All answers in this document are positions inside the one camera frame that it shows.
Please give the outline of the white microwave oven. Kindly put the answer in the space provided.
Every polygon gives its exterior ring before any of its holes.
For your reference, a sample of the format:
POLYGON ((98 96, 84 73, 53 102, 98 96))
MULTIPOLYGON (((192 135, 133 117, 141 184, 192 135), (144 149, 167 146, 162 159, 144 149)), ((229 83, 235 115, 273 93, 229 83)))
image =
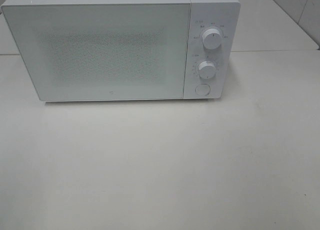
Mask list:
MULTIPOLYGON (((147 5, 147 4, 151 4, 151 5, 188 4, 189 5, 189 22, 188 22, 189 25, 188 25, 188 36, 187 36, 183 96, 182 98, 175 98, 175 99, 220 98, 223 91, 225 77, 228 69, 229 57, 230 57, 231 48, 233 44, 233 38, 235 35, 236 25, 237 25, 239 13, 240 13, 241 5, 238 0, 5 0, 4 3, 1 5, 1 11, 4 15, 4 12, 3 12, 4 6, 147 5), (202 32, 210 26, 218 27, 222 31, 222 35, 223 35, 222 43, 220 47, 214 50, 205 49, 202 43, 202 38, 201 38, 202 32), (217 72, 213 78, 211 79, 200 78, 198 74, 198 66, 203 61, 212 61, 215 63, 217 72), (199 96, 195 93, 195 88, 200 84, 208 84, 210 86, 211 89, 210 89, 209 95, 199 96)), ((125 100, 107 100, 107 101, 125 101, 125 100)))

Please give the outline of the white round door button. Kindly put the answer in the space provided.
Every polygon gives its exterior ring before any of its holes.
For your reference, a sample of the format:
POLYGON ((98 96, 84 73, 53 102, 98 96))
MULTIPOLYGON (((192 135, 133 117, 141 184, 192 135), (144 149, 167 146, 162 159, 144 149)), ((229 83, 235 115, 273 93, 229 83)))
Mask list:
POLYGON ((211 89, 208 84, 200 84, 195 88, 195 93, 199 96, 207 96, 209 95, 211 89))

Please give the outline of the white microwave door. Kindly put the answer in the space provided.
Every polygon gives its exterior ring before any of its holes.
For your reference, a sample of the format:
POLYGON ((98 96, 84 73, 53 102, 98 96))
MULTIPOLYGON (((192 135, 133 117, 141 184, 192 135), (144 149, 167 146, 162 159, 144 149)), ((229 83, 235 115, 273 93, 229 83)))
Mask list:
POLYGON ((183 96, 188 4, 4 6, 3 12, 42 101, 183 96))

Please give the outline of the white microwave knob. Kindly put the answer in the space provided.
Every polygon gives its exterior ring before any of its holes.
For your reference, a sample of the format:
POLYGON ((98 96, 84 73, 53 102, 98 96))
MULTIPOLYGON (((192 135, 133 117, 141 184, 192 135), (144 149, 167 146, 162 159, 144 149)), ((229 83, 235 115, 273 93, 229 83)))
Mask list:
POLYGON ((211 79, 217 73, 217 67, 212 61, 203 61, 198 65, 198 74, 202 79, 211 79))
POLYGON ((202 43, 205 49, 214 50, 220 47, 223 39, 222 31, 216 26, 210 26, 201 34, 202 43))

